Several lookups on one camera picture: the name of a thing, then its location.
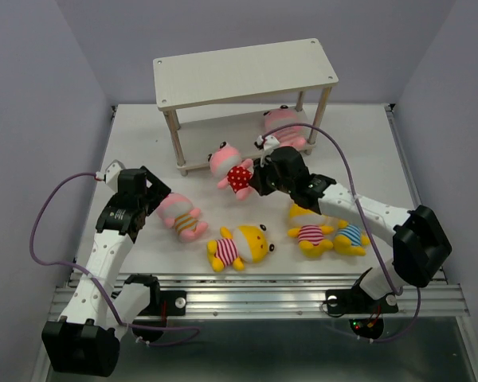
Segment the pink frog red polka-dot shirt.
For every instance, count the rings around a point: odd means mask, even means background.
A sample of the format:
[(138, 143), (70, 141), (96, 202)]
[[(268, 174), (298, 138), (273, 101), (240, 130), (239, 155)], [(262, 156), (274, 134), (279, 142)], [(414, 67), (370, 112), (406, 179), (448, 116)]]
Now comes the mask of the pink frog red polka-dot shirt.
[(251, 194), (251, 158), (243, 160), (237, 148), (222, 142), (214, 153), (208, 155), (208, 163), (211, 173), (218, 179), (219, 189), (230, 187), (239, 201), (245, 200)]

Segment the pink frog orange-striped shirt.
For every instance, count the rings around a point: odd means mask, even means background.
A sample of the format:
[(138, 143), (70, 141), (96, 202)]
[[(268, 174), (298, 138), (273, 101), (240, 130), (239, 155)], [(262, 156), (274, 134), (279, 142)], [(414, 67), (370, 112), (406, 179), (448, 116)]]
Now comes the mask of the pink frog orange-striped shirt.
[(208, 229), (208, 224), (199, 220), (201, 209), (180, 193), (170, 193), (155, 212), (167, 228), (175, 230), (183, 243), (199, 239)]

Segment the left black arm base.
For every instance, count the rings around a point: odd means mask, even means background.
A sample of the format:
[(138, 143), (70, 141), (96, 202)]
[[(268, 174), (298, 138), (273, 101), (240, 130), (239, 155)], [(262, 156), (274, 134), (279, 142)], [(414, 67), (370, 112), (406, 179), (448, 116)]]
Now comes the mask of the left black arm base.
[(153, 275), (130, 275), (120, 292), (132, 313), (138, 317), (181, 317), (186, 314), (186, 291), (163, 290)]

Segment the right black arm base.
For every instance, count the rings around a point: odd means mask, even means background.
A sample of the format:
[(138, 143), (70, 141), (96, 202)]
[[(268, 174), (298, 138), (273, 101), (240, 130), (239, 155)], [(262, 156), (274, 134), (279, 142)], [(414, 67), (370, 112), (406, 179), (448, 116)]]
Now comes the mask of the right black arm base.
[(399, 311), (398, 301), (392, 293), (372, 299), (359, 287), (369, 271), (371, 268), (350, 289), (327, 290), (319, 309), (330, 318), (350, 315), (349, 325), (358, 339), (366, 339), (370, 343), (384, 342), (387, 339), (381, 339), (385, 327), (382, 315), (396, 314)]

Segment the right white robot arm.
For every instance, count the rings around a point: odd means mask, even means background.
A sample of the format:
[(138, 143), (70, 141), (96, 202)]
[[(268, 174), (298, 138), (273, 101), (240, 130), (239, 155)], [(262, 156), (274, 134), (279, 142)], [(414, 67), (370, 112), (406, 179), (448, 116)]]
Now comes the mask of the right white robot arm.
[(431, 208), (408, 210), (358, 195), (333, 178), (311, 173), (290, 146), (255, 160), (250, 185), (261, 196), (286, 193), (298, 206), (358, 225), (371, 239), (392, 247), (392, 259), (366, 271), (351, 290), (352, 304), (359, 310), (369, 310), (405, 286), (426, 287), (452, 252)]

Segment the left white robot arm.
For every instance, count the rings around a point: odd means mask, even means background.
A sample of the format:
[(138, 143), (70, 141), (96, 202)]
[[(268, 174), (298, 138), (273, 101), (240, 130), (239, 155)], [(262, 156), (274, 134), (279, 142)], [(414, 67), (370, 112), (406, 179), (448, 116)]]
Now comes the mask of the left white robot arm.
[(145, 220), (171, 190), (146, 167), (125, 169), (119, 161), (100, 180), (113, 195), (97, 219), (88, 262), (75, 266), (82, 274), (76, 290), (59, 318), (45, 323), (41, 339), (55, 371), (108, 377), (136, 315), (161, 306), (154, 276), (134, 275), (117, 298), (112, 292)]

